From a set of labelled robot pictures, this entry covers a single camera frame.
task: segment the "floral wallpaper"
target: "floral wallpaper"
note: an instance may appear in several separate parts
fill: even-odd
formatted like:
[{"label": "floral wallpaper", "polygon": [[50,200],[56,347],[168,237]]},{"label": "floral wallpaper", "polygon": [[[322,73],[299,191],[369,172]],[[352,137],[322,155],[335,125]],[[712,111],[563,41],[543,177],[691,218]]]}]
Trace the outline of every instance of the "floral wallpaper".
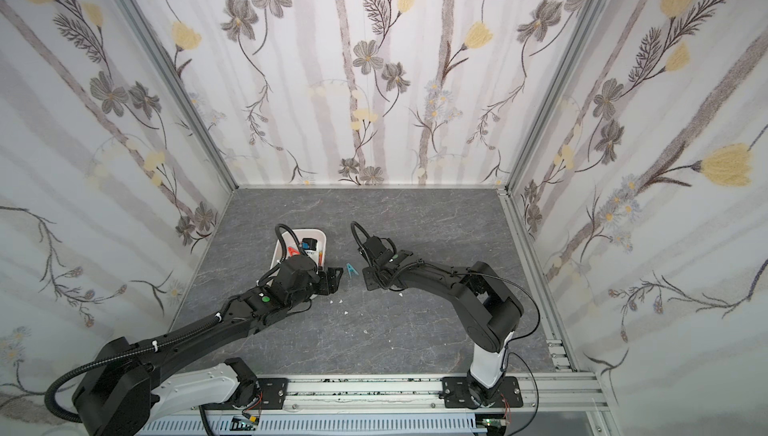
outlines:
[{"label": "floral wallpaper", "polygon": [[623,434],[765,434],[764,0],[610,0],[514,186]]},{"label": "floral wallpaper", "polygon": [[506,183],[586,0],[137,0],[244,185]]},{"label": "floral wallpaper", "polygon": [[0,432],[80,434],[43,392],[170,326],[230,192],[111,0],[0,13]]}]

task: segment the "gray marble surface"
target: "gray marble surface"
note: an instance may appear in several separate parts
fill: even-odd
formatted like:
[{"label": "gray marble surface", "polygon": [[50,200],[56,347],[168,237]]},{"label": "gray marble surface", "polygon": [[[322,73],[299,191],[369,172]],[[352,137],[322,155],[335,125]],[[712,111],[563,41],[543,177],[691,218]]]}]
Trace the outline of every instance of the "gray marble surface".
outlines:
[{"label": "gray marble surface", "polygon": [[[351,220],[427,260],[456,266],[484,261],[528,288],[495,190],[238,190],[174,327],[216,312],[225,297],[255,285],[269,268],[278,222],[323,230],[324,264],[349,262],[362,274]],[[518,328],[524,334],[536,311],[519,290],[513,292],[524,305]],[[512,347],[533,371],[554,370],[541,329]],[[417,289],[369,292],[361,276],[345,274],[339,291],[315,298],[311,310],[223,346],[188,369],[239,356],[257,374],[466,372],[472,349],[446,300]],[[525,371],[515,357],[509,367]]]}]

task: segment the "black object in bin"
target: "black object in bin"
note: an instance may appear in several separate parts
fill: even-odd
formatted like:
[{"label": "black object in bin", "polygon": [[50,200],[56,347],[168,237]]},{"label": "black object in bin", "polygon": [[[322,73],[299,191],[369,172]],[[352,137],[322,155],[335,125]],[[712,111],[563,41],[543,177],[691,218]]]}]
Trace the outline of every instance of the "black object in bin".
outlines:
[{"label": "black object in bin", "polygon": [[306,251],[317,251],[317,239],[304,238],[301,240],[301,247]]}]

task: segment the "white cable tray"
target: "white cable tray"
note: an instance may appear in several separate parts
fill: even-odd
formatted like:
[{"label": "white cable tray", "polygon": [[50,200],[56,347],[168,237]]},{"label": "white cable tray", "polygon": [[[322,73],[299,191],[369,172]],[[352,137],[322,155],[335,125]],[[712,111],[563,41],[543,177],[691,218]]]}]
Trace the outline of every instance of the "white cable tray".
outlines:
[{"label": "white cable tray", "polygon": [[[422,434],[478,434],[474,414],[274,414],[264,415],[258,428],[233,421],[232,414],[209,414],[219,436],[421,436]],[[203,423],[193,414],[167,416],[144,426],[140,436],[205,436]]]}]

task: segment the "robotic arm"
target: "robotic arm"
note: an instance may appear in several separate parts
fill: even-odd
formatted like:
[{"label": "robotic arm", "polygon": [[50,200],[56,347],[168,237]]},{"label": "robotic arm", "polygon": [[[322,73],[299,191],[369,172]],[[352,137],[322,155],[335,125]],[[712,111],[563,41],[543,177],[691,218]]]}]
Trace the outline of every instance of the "robotic arm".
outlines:
[{"label": "robotic arm", "polygon": [[[470,408],[491,402],[503,381],[507,343],[523,315],[522,304],[504,280],[484,262],[460,267],[425,261],[412,251],[398,251],[388,238],[390,247],[386,247],[357,222],[351,228],[358,251],[368,263],[362,276],[370,291],[391,286],[417,288],[450,301],[475,343],[465,401]],[[364,242],[358,230],[366,238]]]},{"label": "robotic arm", "polygon": [[[82,422],[92,436],[130,436],[148,421],[189,406],[211,402],[246,406],[262,391],[239,358],[207,370],[174,374],[209,352],[290,316],[292,308],[312,295],[336,292],[342,268],[323,271],[298,246],[302,254],[285,258],[258,286],[228,298],[215,315],[134,344],[125,338],[111,341],[96,361],[64,374],[48,388],[46,407],[62,419]],[[63,409],[55,395],[66,381],[83,373],[72,396],[75,414]]]},{"label": "robotic arm", "polygon": [[[168,334],[133,344],[125,338],[111,341],[102,347],[95,361],[64,374],[48,388],[48,410],[67,421],[82,422],[91,436],[131,436],[148,421],[190,406],[222,402],[244,408],[260,394],[266,394],[264,380],[260,383],[239,358],[197,372],[176,373],[225,344],[283,320],[313,295],[336,292],[342,269],[319,268],[301,249],[290,229],[300,254],[285,258],[281,227],[288,228],[276,228],[283,258],[262,276],[256,287],[228,298],[214,315]],[[358,237],[357,229],[362,231],[365,242]],[[424,261],[413,252],[397,251],[389,239],[387,248],[379,237],[370,236],[356,222],[352,223],[352,235],[368,262],[363,277],[369,290],[391,286],[419,288],[453,304],[464,329],[475,342],[475,354],[467,378],[454,378],[462,380],[456,388],[468,393],[459,397],[457,401],[461,403],[454,406],[449,405],[446,397],[446,406],[489,405],[504,381],[502,362],[506,344],[523,314],[520,301],[484,262],[456,267]],[[85,376],[72,395],[77,410],[73,413],[63,409],[55,397],[67,381],[80,374]],[[281,407],[282,399],[276,408]]]}]

